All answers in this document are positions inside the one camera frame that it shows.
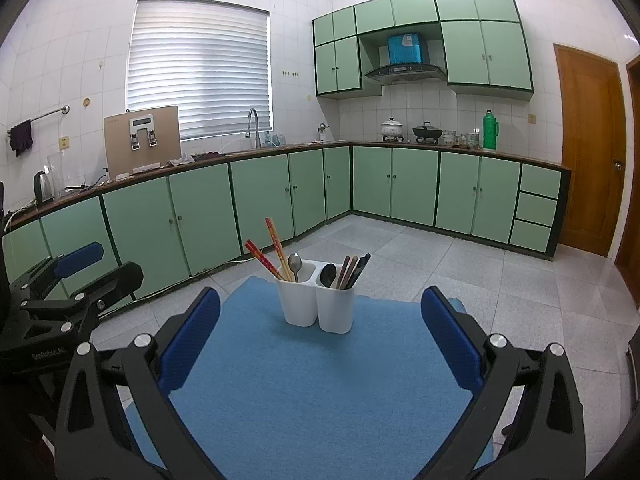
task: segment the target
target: countertop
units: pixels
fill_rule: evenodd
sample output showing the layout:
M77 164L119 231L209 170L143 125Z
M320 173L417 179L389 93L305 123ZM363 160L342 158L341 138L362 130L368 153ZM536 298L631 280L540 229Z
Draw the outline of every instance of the countertop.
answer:
M417 144L417 143L411 143L411 142L402 142L402 143L375 142L375 141L359 142L359 141L352 141L352 140L310 142L308 144L288 144L287 146L279 146L277 148L261 148L260 150L247 150L244 152L233 152L233 153L225 154L223 156L219 156L217 158L208 158L205 160L192 162L190 164L183 164L181 166L168 166L165 168L160 168L158 170L146 171L145 173L133 175L127 178L123 178L121 180L108 180L102 184L99 184L98 186L92 187L91 189L78 190L76 192L72 192L60 200L49 202L41 207L34 206L32 208L28 208L27 210L25 210L24 213L20 215L16 215L12 219L11 229L13 230L14 228L18 228L21 225L27 224L28 222L36 218L39 218L48 213L54 212L58 209L62 209L63 207L75 204L77 202L82 202L82 200L86 200L88 198L91 198L92 196L97 196L103 193L113 191L115 189L120 189L122 187L132 186L133 184L145 182L147 180L152 180L154 178L169 176L171 174L181 173L183 171L195 170L197 168L206 168L208 166L215 166L217 164L226 164L228 162L233 162L235 160L245 160L248 158L255 158L258 156L302 152L306 150L316 150L319 148L335 148L338 146L377 146L381 148L415 148L419 150L438 150L441 152L466 153L469 155L485 155L485 156L492 156L495 158L503 158L506 160L515 160L517 162L525 162L528 164L535 164L537 166L543 166L544 168L549 168L551 170L570 171L570 168L562 166L561 164L554 164L546 160L539 160L536 158L529 158L526 156L510 155L509 153L494 152L492 150L482 150L482 149L467 150L463 148L452 148L449 146L435 146L433 144Z

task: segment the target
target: blue box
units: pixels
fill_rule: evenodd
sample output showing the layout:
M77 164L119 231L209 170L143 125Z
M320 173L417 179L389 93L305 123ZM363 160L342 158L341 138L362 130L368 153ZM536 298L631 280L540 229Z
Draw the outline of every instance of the blue box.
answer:
M401 34L387 38L386 44L389 47L389 63L422 63L422 53L420 51L420 36L413 34Z

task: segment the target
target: towel rack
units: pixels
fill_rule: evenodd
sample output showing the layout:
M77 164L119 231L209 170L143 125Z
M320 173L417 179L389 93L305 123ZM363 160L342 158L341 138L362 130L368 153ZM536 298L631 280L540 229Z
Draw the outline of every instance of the towel rack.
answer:
M37 116L37 117L34 117L34 118L31 120L31 122L33 122L33 121L35 121L35 120L37 120L37 119L41 119L41 118L43 118L43 117L46 117L46 116L48 116L48 115L54 114L54 113L56 113L56 112L62 112L62 114L63 114L63 115L67 115L67 114L69 113L69 105L64 105L62 108L56 108L55 110L52 110L52 111L50 111L50 112L47 112L46 114L42 114L42 115L39 115L39 116ZM10 134L11 134L11 130L10 130L10 129L9 129L9 130L7 130L7 131L6 131L6 134L7 134L7 135L10 135Z

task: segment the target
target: window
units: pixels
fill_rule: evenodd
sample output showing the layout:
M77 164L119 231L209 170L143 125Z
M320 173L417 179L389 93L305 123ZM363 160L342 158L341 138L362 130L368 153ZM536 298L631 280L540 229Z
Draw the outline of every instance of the window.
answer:
M268 13L203 0L138 0L127 108L178 105L180 138L271 130Z

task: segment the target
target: blue gripper pad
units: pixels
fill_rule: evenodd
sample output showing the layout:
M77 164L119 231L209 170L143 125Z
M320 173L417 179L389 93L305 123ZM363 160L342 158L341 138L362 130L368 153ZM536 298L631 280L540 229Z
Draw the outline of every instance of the blue gripper pad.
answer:
M98 242L92 242L76 249L72 253L62 256L57 262L53 273L56 278L68 278L79 270L85 269L104 256L104 249Z
M210 287L196 299L190 313L160 357L158 387L166 396L182 387L220 317L220 297Z
M458 386L474 397L482 390L481 357L447 306L430 287L422 294L422 319L435 339Z

